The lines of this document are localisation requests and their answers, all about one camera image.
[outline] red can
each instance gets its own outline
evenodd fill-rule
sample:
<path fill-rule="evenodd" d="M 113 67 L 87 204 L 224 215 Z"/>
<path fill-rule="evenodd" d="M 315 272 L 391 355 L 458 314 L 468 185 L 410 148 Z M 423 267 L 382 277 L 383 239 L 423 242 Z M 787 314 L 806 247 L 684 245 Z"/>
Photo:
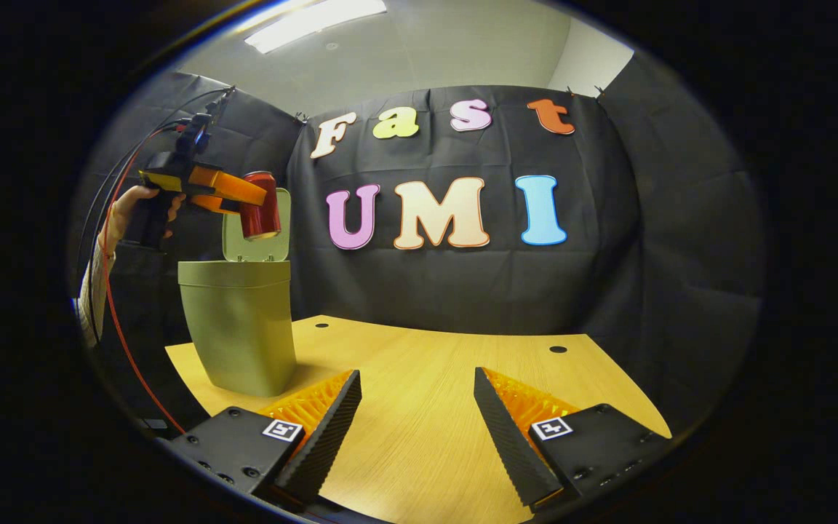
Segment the red can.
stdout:
<path fill-rule="evenodd" d="M 244 175 L 244 180 L 253 183 L 258 188 L 267 191 L 263 197 L 263 205 L 247 205 L 239 203 L 239 213 L 242 215 L 242 232 L 247 241 L 253 239 L 269 239 L 280 234 L 280 209 L 276 206 L 276 180 L 265 170 L 256 170 Z"/>

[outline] table surface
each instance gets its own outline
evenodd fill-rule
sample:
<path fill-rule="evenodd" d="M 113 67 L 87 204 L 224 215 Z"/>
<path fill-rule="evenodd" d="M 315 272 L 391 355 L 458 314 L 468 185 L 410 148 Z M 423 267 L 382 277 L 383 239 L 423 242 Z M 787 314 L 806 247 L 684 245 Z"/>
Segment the table surface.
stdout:
<path fill-rule="evenodd" d="M 440 333 L 316 316 L 293 322 L 293 343 L 295 374 L 283 395 L 270 398 L 213 386 L 193 344 L 169 346 L 167 354 L 210 415 L 229 405 L 259 411 L 359 369 L 363 398 L 319 494 L 381 520 L 515 524 L 532 518 L 474 401 L 477 366 L 577 408 L 607 402 L 671 437 L 658 409 L 586 335 Z M 567 352 L 550 352 L 551 346 Z"/>

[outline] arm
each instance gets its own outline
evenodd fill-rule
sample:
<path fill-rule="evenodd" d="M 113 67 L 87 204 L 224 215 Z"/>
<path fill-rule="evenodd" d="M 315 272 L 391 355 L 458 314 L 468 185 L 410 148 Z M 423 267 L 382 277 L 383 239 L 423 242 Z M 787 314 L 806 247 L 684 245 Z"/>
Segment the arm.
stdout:
<path fill-rule="evenodd" d="M 116 246 L 119 245 L 122 237 L 125 236 L 125 229 L 130 222 L 131 212 L 134 205 L 139 199 L 150 199 L 159 193 L 158 189 L 148 189 L 145 186 L 134 186 L 123 193 L 116 203 L 112 205 L 109 212 L 109 219 L 104 223 L 102 230 L 96 241 L 96 250 L 93 253 L 93 258 L 87 264 L 86 273 L 83 275 L 83 282 L 79 291 L 79 299 L 76 304 L 76 318 L 79 320 L 80 328 L 83 329 L 83 338 L 86 342 L 86 348 L 91 349 L 95 347 L 97 338 L 102 339 L 103 334 L 103 315 L 105 312 L 105 269 L 112 271 L 112 266 L 116 262 Z M 167 211 L 167 221 L 176 219 L 177 209 L 186 195 L 180 194 L 176 199 L 173 199 L 169 211 Z M 167 229 L 164 233 L 164 238 L 169 238 L 173 232 Z M 92 311 L 90 316 L 89 303 L 90 298 L 92 302 Z"/>

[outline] sleeve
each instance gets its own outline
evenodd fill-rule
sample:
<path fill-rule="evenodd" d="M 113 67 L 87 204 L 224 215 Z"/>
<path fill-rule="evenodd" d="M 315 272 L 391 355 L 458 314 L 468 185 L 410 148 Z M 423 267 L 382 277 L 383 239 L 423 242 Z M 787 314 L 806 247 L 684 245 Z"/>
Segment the sleeve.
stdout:
<path fill-rule="evenodd" d="M 76 318 L 79 320 L 80 328 L 83 329 L 83 338 L 86 341 L 86 348 L 96 346 L 96 335 L 102 338 L 103 335 L 103 313 L 105 312 L 105 266 L 103 265 L 103 249 L 96 242 L 96 252 L 93 253 L 91 264 L 87 264 L 86 273 L 83 275 L 83 283 L 80 286 L 79 300 L 76 301 Z M 116 254 L 108 259 L 107 266 L 112 271 L 116 262 Z M 90 295 L 89 283 L 92 282 Z M 89 298 L 92 298 L 92 311 L 89 310 Z"/>

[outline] human hand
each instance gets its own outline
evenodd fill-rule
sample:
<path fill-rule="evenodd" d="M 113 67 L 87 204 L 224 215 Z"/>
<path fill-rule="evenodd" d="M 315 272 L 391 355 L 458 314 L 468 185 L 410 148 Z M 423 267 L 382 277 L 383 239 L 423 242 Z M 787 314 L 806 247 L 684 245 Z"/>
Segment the human hand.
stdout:
<path fill-rule="evenodd" d="M 134 188 L 125 191 L 114 202 L 109 212 L 109 220 L 103 226 L 99 238 L 99 243 L 103 246 L 103 252 L 107 256 L 111 256 L 112 253 L 116 252 L 116 246 L 123 236 L 125 236 L 125 230 L 131 221 L 131 213 L 137 201 L 140 199 L 153 199 L 158 193 L 160 193 L 160 189 L 150 189 L 147 186 L 134 186 Z M 170 203 L 170 209 L 167 210 L 167 222 L 173 222 L 176 219 L 177 210 L 183 205 L 184 199 L 186 199 L 186 195 L 180 193 Z M 171 236 L 173 236 L 173 231 L 169 229 L 164 231 L 165 239 L 169 239 Z"/>

